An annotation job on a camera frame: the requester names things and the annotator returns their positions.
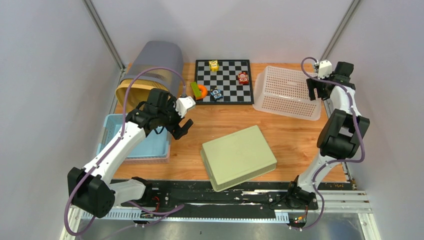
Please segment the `light blue plastic basket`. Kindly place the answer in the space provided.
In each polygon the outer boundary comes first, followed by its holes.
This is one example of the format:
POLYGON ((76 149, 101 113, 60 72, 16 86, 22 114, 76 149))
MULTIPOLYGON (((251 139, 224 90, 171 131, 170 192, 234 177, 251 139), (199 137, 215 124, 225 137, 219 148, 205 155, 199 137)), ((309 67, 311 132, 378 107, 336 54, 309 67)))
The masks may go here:
MULTIPOLYGON (((122 128, 123 115, 109 114, 105 117, 103 128, 103 137, 97 146, 96 155, 98 155, 105 146, 112 140, 122 128)), ((160 134, 154 131, 150 133, 145 140, 138 144, 132 152, 127 156, 128 160, 141 160, 165 157, 169 153, 171 144, 171 136, 167 130, 163 130, 160 134)))

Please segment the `large white plastic basket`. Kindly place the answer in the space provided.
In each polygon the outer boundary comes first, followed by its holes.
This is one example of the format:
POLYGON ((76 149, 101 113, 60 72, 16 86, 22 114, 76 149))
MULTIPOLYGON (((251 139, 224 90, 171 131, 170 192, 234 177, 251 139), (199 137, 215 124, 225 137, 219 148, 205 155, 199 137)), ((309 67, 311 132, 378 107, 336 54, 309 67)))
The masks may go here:
POLYGON ((253 95, 257 111, 309 121, 321 117, 321 102, 310 99, 301 70, 267 66, 256 77, 253 95))

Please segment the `green plastic basket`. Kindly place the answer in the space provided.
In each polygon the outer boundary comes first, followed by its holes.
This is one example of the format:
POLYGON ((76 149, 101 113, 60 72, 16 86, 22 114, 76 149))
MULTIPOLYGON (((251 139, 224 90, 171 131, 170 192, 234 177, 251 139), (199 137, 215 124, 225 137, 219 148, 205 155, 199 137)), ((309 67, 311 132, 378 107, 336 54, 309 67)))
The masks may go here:
POLYGON ((277 166, 258 125, 203 143, 200 155, 216 192, 262 176, 277 166))

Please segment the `pink plastic basket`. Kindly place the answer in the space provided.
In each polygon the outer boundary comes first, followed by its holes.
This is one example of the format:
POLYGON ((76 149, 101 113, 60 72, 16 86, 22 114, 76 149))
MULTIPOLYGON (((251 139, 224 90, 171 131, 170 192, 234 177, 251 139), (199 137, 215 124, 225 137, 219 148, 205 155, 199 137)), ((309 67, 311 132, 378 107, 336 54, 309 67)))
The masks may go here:
POLYGON ((153 157, 153 158, 126 158, 123 161, 123 165, 134 165, 134 164, 167 164, 170 161, 170 150, 169 145, 166 149, 166 155, 153 157))

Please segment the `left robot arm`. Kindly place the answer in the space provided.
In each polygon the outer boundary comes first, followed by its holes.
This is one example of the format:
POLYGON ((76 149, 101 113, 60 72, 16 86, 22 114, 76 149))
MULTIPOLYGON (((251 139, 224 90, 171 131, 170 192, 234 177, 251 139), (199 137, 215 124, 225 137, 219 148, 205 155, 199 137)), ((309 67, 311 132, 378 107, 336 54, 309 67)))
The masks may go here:
POLYGON ((176 140, 186 135, 193 121, 188 119, 183 126, 180 122, 195 105, 191 96, 176 98, 166 90, 153 88, 146 101, 125 115, 121 130, 94 159, 82 168, 73 167, 69 171, 69 199, 65 209, 74 205, 96 218, 103 218, 113 207, 128 201, 149 206, 153 193, 145 179, 133 177, 112 183, 113 176, 133 149, 150 133, 157 133, 158 128, 167 130, 176 140))

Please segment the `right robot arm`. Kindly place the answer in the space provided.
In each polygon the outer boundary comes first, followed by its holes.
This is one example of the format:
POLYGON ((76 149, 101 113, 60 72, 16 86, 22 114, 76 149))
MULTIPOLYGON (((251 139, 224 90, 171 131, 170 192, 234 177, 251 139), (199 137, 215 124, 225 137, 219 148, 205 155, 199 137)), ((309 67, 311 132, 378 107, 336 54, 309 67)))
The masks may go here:
POLYGON ((354 65, 339 61, 333 67, 328 60, 315 60, 314 69, 317 75, 308 75, 306 80, 309 98, 329 100, 333 110, 318 136, 317 155, 307 170, 289 183, 284 202, 292 209, 314 205, 318 187, 332 168, 365 159, 363 138, 370 120, 360 114, 356 105, 356 87, 350 82, 354 65))

